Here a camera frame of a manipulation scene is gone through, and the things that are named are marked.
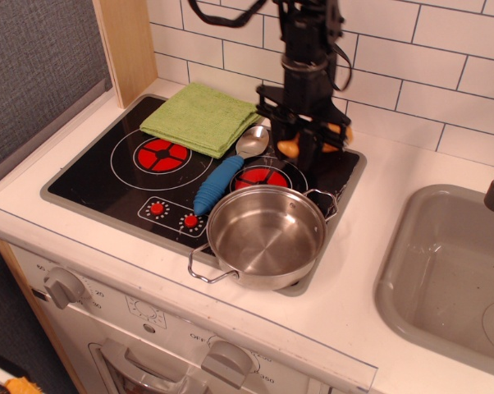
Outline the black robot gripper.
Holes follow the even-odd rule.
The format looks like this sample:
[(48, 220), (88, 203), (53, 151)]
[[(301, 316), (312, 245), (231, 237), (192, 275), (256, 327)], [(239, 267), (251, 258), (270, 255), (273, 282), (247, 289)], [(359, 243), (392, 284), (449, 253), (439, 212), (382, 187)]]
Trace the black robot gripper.
[[(307, 172), (324, 143), (343, 144), (350, 119), (332, 103), (334, 62), (284, 61), (282, 65), (284, 85), (260, 85), (257, 109), (271, 122), (272, 146), (279, 158), (288, 157), (277, 149), (277, 143), (300, 134), (298, 168)], [(341, 136), (331, 133), (328, 123), (340, 126)]]

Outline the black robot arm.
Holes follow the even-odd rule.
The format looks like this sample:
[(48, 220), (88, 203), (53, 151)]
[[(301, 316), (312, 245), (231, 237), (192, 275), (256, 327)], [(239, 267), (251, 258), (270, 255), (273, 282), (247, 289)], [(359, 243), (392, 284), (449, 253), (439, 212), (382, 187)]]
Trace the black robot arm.
[(328, 151), (342, 151), (351, 120), (332, 102), (340, 59), (350, 59), (337, 41), (344, 18), (336, 1), (278, 3), (284, 84), (257, 88), (258, 113), (271, 123), (272, 147), (280, 158), (307, 172)]

